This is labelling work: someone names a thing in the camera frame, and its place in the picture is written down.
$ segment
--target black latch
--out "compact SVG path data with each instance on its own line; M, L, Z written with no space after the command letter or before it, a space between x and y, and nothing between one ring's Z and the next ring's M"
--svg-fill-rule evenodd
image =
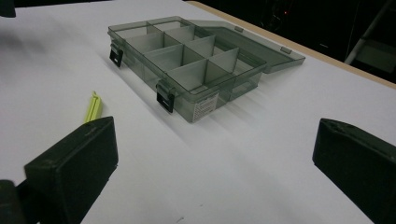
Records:
M169 113L173 113L175 103L175 89L171 88L166 82L160 80L157 83L157 101Z
M111 45L110 60L113 61L117 67L121 67L122 55L123 51L121 49L117 49L115 46Z

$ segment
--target plastic organizer box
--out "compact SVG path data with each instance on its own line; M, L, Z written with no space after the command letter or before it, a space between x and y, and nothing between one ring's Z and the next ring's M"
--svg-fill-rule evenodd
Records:
M157 101L196 120L253 90L264 73L304 56L224 21L170 17L108 27L110 59L127 64L157 92Z

